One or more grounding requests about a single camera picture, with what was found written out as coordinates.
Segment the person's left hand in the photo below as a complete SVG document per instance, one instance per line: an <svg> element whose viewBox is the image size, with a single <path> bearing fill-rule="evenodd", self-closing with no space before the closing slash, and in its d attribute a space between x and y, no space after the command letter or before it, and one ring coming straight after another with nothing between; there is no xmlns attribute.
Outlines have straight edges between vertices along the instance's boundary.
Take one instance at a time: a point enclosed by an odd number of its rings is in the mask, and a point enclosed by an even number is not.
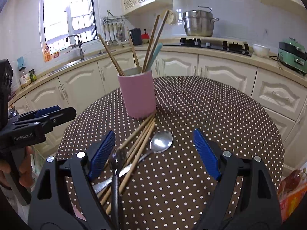
<svg viewBox="0 0 307 230"><path fill-rule="evenodd" d="M31 154L33 154L32 147L28 146L26 148L26 155L21 165L19 166L19 172L20 172L19 183L24 187L31 187L33 185ZM7 189L10 188L10 185L7 182L4 174L10 173L10 171L11 171L10 165L6 161L1 160L1 166L0 166L1 186Z"/></svg>

